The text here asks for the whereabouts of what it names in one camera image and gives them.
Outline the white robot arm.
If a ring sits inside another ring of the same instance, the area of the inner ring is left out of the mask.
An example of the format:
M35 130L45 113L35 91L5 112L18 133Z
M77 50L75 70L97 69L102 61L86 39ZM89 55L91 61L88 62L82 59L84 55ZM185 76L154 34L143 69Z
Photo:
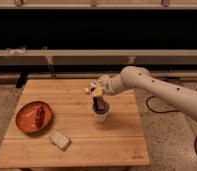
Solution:
M180 112L197 121L197 91L161 81L142 67L128 66L114 77L101 76L91 83L92 95L117 95L135 87L141 88L170 104Z

